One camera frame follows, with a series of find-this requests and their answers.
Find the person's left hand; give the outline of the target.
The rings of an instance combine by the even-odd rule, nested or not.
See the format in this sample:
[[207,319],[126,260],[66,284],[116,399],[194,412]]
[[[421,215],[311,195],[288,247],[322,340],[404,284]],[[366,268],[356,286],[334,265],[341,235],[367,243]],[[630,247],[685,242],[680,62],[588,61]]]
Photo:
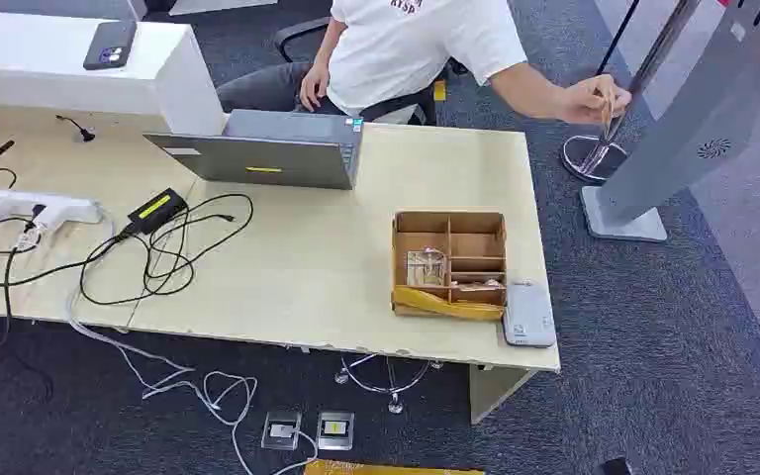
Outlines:
[[564,88],[555,118],[570,124],[609,125],[631,99],[611,75],[601,74]]

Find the person's right hand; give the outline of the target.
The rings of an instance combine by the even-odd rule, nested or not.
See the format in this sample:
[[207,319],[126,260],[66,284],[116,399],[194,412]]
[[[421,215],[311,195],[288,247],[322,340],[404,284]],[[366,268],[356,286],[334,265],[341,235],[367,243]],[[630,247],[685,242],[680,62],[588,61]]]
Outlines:
[[327,95],[329,81],[328,67],[323,63],[313,63],[299,89],[299,99],[305,109],[315,112],[322,106],[321,100]]

